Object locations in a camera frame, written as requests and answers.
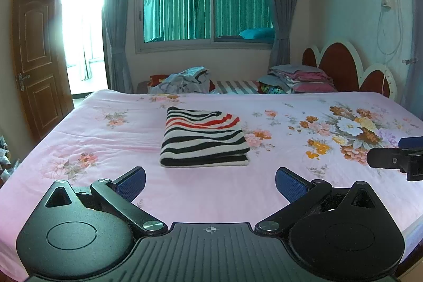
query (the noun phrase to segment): brown wooden door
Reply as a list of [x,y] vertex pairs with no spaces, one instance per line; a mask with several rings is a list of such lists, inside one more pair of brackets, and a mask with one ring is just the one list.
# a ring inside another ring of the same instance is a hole
[[71,110],[58,0],[13,0],[13,62],[23,111],[38,143]]

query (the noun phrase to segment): folded striped cloth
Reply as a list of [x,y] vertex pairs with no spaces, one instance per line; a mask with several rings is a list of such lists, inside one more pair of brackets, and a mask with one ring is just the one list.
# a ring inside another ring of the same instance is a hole
[[160,152],[165,167],[248,165],[240,118],[170,107]]

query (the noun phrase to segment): striped mattress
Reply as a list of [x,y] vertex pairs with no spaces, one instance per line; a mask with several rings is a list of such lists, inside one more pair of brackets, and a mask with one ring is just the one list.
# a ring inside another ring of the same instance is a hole
[[164,167],[248,165],[240,118],[222,112],[168,108],[160,152]]
[[216,85],[216,93],[220,94],[258,94],[256,81],[217,81],[214,82]]

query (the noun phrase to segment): headboard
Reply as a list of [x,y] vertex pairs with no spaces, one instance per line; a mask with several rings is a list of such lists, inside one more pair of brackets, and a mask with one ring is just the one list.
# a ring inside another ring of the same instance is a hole
[[374,92],[391,99],[397,96],[391,71],[383,64],[373,64],[364,71],[357,50],[348,41],[333,41],[321,52],[316,46],[307,48],[302,55],[302,64],[323,70],[333,79],[339,92]]

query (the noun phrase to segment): doorway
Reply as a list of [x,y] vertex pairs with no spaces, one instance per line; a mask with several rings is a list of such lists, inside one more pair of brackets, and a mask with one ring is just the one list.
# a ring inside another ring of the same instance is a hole
[[73,103],[107,89],[102,8],[104,0],[61,0],[63,46]]

